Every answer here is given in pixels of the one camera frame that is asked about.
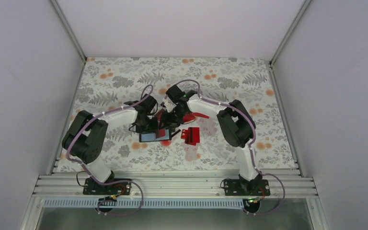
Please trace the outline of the black leather card holder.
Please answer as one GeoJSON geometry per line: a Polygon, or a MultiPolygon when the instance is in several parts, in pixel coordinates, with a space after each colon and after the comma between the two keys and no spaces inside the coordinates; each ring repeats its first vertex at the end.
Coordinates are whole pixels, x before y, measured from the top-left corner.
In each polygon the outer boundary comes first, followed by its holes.
{"type": "Polygon", "coordinates": [[[163,140],[171,140],[172,139],[171,130],[166,129],[166,131],[167,131],[167,136],[165,136],[163,138],[156,138],[155,137],[155,132],[142,133],[142,134],[139,135],[139,142],[140,143],[146,143],[146,142],[158,142],[158,141],[163,141],[163,140]]]}

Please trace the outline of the red card pile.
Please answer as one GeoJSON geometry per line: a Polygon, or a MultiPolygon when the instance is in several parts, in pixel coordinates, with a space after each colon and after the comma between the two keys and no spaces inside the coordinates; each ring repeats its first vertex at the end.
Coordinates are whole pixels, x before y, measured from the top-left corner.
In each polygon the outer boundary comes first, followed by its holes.
{"type": "Polygon", "coordinates": [[[155,137],[156,138],[163,138],[167,136],[167,131],[165,128],[161,128],[161,129],[157,129],[155,132],[155,137]]]}

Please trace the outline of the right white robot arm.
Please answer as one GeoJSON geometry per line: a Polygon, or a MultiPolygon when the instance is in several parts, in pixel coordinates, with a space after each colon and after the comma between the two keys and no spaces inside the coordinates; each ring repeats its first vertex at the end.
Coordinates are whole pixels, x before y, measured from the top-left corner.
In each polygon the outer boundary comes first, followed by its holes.
{"type": "Polygon", "coordinates": [[[161,124],[165,128],[179,127],[184,123],[184,116],[189,113],[201,113],[216,118],[226,142],[235,148],[239,163],[238,186],[246,195],[254,194],[262,179],[257,169],[253,144],[256,139],[255,124],[247,114],[243,104],[234,100],[223,103],[203,96],[193,95],[173,100],[175,107],[161,115],[161,124]]]}

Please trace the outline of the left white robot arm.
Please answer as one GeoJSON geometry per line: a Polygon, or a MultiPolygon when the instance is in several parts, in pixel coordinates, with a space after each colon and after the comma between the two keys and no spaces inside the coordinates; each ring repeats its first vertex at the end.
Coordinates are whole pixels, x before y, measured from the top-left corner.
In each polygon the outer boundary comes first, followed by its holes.
{"type": "Polygon", "coordinates": [[[101,151],[109,126],[135,125],[139,132],[156,131],[156,119],[150,119],[156,103],[144,105],[137,101],[106,112],[92,114],[80,111],[63,140],[66,159],[77,163],[95,182],[95,188],[102,194],[110,193],[114,184],[128,183],[128,180],[115,180],[114,172],[106,166],[101,151]]]}

